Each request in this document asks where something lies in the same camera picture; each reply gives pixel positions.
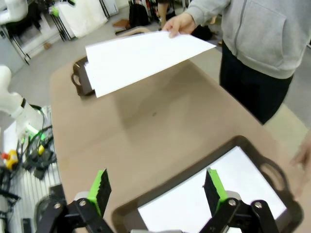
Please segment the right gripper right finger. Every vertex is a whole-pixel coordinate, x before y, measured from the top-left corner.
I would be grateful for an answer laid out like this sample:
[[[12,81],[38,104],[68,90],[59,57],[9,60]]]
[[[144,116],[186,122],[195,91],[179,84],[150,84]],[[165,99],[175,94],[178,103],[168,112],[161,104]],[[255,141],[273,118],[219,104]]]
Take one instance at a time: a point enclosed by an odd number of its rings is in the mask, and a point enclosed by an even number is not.
[[[216,170],[207,169],[203,188],[212,217],[200,232],[225,233],[229,228],[243,233],[279,232],[267,202],[255,200],[248,205],[229,197]]]

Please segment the person's left hand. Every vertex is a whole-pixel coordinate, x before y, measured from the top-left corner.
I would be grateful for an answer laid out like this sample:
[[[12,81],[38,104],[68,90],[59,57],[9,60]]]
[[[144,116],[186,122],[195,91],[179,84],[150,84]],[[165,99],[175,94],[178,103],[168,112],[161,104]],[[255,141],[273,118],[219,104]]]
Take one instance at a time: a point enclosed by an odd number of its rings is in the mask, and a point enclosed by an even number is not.
[[[297,200],[306,184],[311,180],[311,133],[309,132],[304,138],[296,156],[291,160],[291,164],[296,166],[300,164],[304,170],[304,174],[299,181],[299,186],[295,192],[294,198]]]

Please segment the person's right hand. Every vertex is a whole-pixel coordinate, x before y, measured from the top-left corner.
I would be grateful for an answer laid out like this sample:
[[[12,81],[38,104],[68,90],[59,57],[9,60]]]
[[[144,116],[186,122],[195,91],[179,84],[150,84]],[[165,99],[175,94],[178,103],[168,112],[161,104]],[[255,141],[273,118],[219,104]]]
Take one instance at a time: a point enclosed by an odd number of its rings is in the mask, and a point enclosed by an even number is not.
[[[195,28],[193,17],[188,13],[182,13],[167,21],[162,30],[168,31],[169,37],[174,38],[179,34],[191,34]]]

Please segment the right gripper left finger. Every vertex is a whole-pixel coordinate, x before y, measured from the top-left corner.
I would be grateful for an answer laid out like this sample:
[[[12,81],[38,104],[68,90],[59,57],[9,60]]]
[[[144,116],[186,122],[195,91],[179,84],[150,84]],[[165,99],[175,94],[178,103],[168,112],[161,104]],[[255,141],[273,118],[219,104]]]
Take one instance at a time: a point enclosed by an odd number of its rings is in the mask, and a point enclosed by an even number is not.
[[[50,202],[41,220],[37,233],[72,233],[85,228],[89,233],[113,232],[104,220],[104,213],[111,194],[107,170],[100,170],[85,198],[67,204],[63,201]]]

